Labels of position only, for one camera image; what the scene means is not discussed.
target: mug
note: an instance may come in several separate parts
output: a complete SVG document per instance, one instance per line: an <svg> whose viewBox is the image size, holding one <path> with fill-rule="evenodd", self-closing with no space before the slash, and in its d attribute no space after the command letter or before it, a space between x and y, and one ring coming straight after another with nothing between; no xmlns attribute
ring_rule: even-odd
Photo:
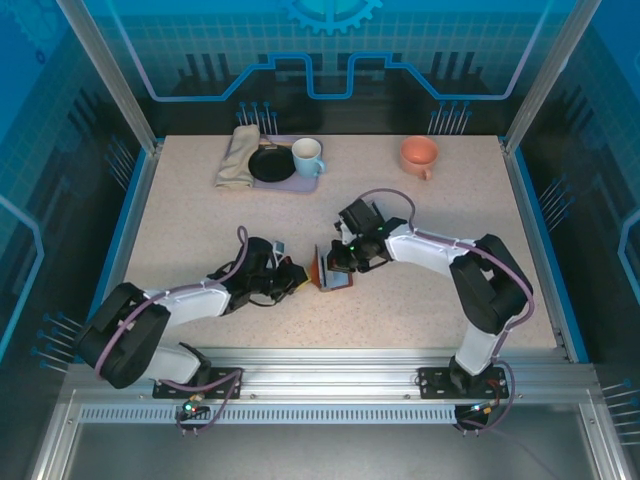
<svg viewBox="0 0 640 480"><path fill-rule="evenodd" d="M313 138L296 140L291 147L293 163L301 177L312 178L327 171L327 167L320 159L322 145Z"/></svg>
<svg viewBox="0 0 640 480"><path fill-rule="evenodd" d="M433 176L431 169L437 157L438 145L430 138L415 135L402 142L400 166L410 175L430 180Z"/></svg>

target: light blue mug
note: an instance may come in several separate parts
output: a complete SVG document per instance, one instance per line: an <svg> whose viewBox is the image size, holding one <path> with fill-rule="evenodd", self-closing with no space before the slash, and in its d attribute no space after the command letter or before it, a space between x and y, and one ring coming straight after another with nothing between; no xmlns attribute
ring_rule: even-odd
<svg viewBox="0 0 640 480"><path fill-rule="evenodd" d="M313 178L327 171L327 167L320 158L322 145L313 138L296 140L291 147L293 163L301 177Z"/></svg>

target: handle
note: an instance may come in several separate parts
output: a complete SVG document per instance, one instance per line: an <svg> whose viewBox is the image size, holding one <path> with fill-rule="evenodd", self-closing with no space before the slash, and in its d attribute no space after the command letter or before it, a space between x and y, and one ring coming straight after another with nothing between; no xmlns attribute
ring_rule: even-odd
<svg viewBox="0 0 640 480"><path fill-rule="evenodd" d="M327 166L324 164L324 162L322 160L320 160L319 158L315 159L316 164L320 167L320 171L316 172L316 177L318 175L322 175L323 173L326 173L327 171Z"/></svg>

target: purple tray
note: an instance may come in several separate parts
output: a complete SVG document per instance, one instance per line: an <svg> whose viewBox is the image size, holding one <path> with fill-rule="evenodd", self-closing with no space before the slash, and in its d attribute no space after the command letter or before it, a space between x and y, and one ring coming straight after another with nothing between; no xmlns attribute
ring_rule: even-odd
<svg viewBox="0 0 640 480"><path fill-rule="evenodd" d="M260 141L269 141L271 143L284 143L291 144L298 140L301 137L295 137L292 135L261 135ZM227 154L229 153L229 149L231 148L231 140L229 141L229 146L227 147ZM259 188L261 190L279 190L281 192L289 192L289 193L313 193L318 188L318 179L320 177L315 178L306 178L301 177L298 172L295 172L286 180L282 182L263 182L261 180L254 179L253 188Z"/></svg>

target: gear logo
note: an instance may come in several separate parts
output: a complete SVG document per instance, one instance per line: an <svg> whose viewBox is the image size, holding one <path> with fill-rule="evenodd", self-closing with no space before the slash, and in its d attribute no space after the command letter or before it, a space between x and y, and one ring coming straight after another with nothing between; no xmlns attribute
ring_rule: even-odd
<svg viewBox="0 0 640 480"><path fill-rule="evenodd" d="M29 41L42 49L58 32L59 18L54 0L0 0L0 15L11 13Z"/></svg>
<svg viewBox="0 0 640 480"><path fill-rule="evenodd" d="M336 30L347 33L349 28L360 28L361 20L371 20L373 9L382 7L382 1L283 0L282 6L289 12L289 20L297 20L301 28L333 35Z"/></svg>

